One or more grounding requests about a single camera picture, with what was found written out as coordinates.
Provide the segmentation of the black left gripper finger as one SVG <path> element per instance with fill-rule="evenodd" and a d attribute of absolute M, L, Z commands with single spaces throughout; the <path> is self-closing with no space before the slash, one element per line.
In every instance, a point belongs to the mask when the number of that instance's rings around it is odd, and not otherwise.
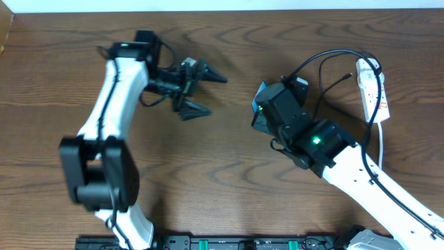
<path fill-rule="evenodd" d="M 183 101 L 182 106 L 179 109 L 179 116 L 182 121 L 209 116 L 211 114 L 212 111 L 210 109 L 190 100 Z"/>
<path fill-rule="evenodd" d="M 216 82 L 216 83 L 227 83 L 228 79 L 215 70 L 212 66 L 205 64 L 203 66 L 203 81 Z"/>

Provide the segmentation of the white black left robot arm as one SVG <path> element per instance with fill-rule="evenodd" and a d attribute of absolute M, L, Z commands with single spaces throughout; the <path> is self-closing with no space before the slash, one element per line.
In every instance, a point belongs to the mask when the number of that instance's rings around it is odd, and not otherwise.
<path fill-rule="evenodd" d="M 138 203 L 139 172 L 127 146 L 144 92 L 160 95 L 154 106 L 172 100 L 172 110 L 187 121 L 211 115 L 190 97 L 200 81 L 227 83 L 205 60 L 186 58 L 159 65 L 165 45 L 153 31 L 139 30 L 131 42 L 99 47 L 105 79 L 94 108 L 75 137 L 61 139 L 59 154 L 71 200 L 101 219 L 120 249 L 163 249 L 161 236 Z"/>

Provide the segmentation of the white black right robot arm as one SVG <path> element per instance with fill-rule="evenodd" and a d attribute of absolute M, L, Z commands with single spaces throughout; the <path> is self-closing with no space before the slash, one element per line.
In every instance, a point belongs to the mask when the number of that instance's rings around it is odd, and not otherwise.
<path fill-rule="evenodd" d="M 303 108 L 303 83 L 262 83 L 253 99 L 252 127 L 272 136 L 271 148 L 354 199 L 390 234 L 359 229 L 343 249 L 442 249 L 443 218 L 383 172 L 355 139 L 330 120 L 314 121 Z"/>

